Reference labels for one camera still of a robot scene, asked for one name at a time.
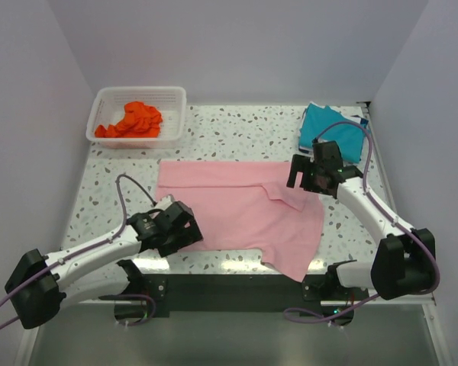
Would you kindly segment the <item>pink t shirt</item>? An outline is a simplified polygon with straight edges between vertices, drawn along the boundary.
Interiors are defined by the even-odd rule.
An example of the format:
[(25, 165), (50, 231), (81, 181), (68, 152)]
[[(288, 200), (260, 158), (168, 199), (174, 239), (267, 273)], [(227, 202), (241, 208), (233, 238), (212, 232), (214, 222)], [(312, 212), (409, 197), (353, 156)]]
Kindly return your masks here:
[(317, 194), (288, 188), (288, 162), (162, 161), (156, 198), (190, 207), (203, 240), (188, 252), (259, 249), (262, 263), (304, 280), (324, 225)]

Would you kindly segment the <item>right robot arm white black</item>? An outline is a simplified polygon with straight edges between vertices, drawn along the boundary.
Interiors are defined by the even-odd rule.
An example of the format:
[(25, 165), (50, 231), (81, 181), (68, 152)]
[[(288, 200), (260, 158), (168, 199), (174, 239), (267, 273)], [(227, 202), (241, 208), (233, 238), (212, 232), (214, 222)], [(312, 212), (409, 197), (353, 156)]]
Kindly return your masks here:
[(429, 294), (440, 283), (435, 238), (403, 220), (368, 186), (366, 174), (344, 165), (335, 142), (316, 142), (314, 155), (292, 157), (287, 187), (331, 196), (347, 207), (377, 245), (370, 263), (349, 260), (330, 265), (321, 291), (335, 300), (352, 288), (374, 290), (382, 299)]

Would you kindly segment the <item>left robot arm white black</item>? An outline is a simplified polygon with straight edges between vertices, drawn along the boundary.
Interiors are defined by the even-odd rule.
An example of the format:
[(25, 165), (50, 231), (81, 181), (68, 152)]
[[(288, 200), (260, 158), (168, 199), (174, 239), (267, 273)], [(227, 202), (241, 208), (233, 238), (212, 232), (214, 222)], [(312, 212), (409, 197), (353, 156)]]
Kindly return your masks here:
[(85, 300), (144, 298), (144, 276), (133, 256), (153, 249), (166, 257), (202, 239), (192, 210), (166, 196), (152, 210), (73, 249), (26, 252), (5, 291), (21, 325), (33, 329)]

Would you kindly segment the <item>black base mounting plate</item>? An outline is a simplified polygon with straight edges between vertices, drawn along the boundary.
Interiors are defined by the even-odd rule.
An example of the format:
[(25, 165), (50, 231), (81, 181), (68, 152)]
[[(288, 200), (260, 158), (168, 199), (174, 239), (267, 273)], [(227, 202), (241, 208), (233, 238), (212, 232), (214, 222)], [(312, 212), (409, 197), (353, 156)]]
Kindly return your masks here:
[(281, 313), (303, 308), (331, 315), (369, 296), (358, 287), (332, 284), (324, 274), (297, 282), (280, 274), (144, 274), (121, 292), (128, 300), (147, 295), (155, 317), (172, 312)]

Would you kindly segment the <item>orange t shirt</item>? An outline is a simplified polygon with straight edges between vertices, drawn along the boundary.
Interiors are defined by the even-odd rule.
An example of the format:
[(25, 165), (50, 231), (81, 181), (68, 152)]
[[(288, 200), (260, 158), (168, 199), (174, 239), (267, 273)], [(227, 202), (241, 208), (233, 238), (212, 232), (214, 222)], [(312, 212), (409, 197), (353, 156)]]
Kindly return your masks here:
[(154, 106), (133, 101), (124, 106), (124, 118), (116, 124), (102, 125), (95, 130), (97, 138), (157, 138), (163, 116)]

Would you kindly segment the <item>white plastic basket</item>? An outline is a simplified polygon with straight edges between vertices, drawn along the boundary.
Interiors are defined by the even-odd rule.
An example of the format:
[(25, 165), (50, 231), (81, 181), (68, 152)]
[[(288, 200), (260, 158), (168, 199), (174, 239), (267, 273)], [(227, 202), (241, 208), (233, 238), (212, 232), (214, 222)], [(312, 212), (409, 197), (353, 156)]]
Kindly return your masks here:
[[(98, 127), (114, 126), (125, 116), (124, 106), (141, 102), (161, 114), (160, 133), (156, 137), (98, 137)], [(109, 149), (170, 148), (179, 142), (185, 123), (186, 92), (175, 86), (123, 86), (101, 89), (92, 105), (86, 125), (86, 138)]]

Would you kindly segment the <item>aluminium frame rail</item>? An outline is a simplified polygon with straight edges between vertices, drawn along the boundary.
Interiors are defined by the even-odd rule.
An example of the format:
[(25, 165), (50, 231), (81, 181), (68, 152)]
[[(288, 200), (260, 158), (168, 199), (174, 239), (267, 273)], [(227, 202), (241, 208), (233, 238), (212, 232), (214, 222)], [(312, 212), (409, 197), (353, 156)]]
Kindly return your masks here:
[[(369, 113), (369, 102), (368, 101), (359, 101), (356, 103), (357, 106), (363, 112), (363, 116), (369, 121), (369, 129), (370, 133), (373, 135), (373, 123), (371, 119), (371, 115)], [(382, 164), (382, 155), (378, 146), (378, 142), (376, 138), (373, 136), (373, 144), (374, 144), (374, 153), (376, 157), (376, 162), (378, 164), (378, 171), (380, 174), (380, 178), (382, 179), (382, 184), (384, 186), (384, 192), (386, 195), (386, 200), (389, 206), (392, 209), (396, 209), (394, 197), (392, 195), (392, 191), (390, 188), (388, 176), (386, 174), (385, 166)], [(450, 364), (450, 356), (444, 356), (443, 354), (443, 344), (441, 339), (441, 334), (437, 333), (437, 326), (439, 325), (438, 318), (437, 318), (437, 311), (436, 311), (436, 304), (422, 304), (422, 312), (424, 314), (424, 318), (427, 324), (428, 334), (431, 337), (431, 341), (433, 343), (434, 354), (437, 358), (437, 363), (439, 365), (449, 365)]]

